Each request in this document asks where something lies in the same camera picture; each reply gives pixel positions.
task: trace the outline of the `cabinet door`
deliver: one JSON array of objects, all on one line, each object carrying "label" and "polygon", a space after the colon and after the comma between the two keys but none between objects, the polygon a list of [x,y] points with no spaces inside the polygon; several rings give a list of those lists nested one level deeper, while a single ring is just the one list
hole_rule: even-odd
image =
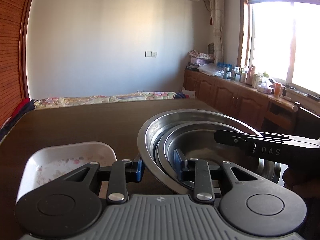
[{"label": "cabinet door", "polygon": [[231,116],[238,88],[226,81],[217,81],[213,92],[212,107],[222,114]]},{"label": "cabinet door", "polygon": [[184,72],[184,82],[183,86],[186,90],[196,91],[196,80],[198,72],[186,70]]},{"label": "cabinet door", "polygon": [[268,98],[255,91],[241,89],[238,93],[234,117],[260,130],[268,108]]},{"label": "cabinet door", "polygon": [[214,77],[205,76],[200,74],[198,80],[196,81],[196,97],[211,106],[212,104],[212,93],[214,89]]}]

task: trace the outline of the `window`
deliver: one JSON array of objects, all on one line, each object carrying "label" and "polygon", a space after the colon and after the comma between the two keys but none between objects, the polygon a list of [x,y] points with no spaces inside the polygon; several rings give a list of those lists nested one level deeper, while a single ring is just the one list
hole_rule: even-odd
[{"label": "window", "polygon": [[320,94],[320,5],[252,4],[249,64],[277,81]]}]

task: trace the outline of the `wall socket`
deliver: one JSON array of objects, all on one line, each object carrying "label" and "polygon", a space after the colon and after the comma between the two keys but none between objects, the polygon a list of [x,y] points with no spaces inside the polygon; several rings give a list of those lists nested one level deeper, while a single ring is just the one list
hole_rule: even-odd
[{"label": "wall socket", "polygon": [[157,57],[156,51],[146,51],[145,57]]}]

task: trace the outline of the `white wall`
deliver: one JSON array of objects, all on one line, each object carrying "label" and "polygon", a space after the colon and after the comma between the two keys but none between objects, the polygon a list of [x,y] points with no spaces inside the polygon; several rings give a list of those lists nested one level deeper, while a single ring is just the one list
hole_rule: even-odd
[{"label": "white wall", "polygon": [[224,61],[237,62],[240,31],[240,0],[224,0],[223,49]]},{"label": "white wall", "polygon": [[30,97],[177,91],[187,52],[207,51],[209,23],[203,1],[32,0]]}]

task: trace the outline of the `brown table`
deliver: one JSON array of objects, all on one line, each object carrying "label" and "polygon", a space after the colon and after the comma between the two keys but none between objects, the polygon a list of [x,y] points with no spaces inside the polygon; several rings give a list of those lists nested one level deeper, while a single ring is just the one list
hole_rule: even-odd
[{"label": "brown table", "polygon": [[[24,115],[0,145],[0,239],[16,240],[23,232],[14,218],[20,179],[28,158],[49,146],[100,141],[117,159],[138,154],[137,135],[146,120],[174,109],[213,110],[195,99],[140,101],[32,111]],[[170,194],[147,169],[141,183],[129,183],[129,194]]]}]

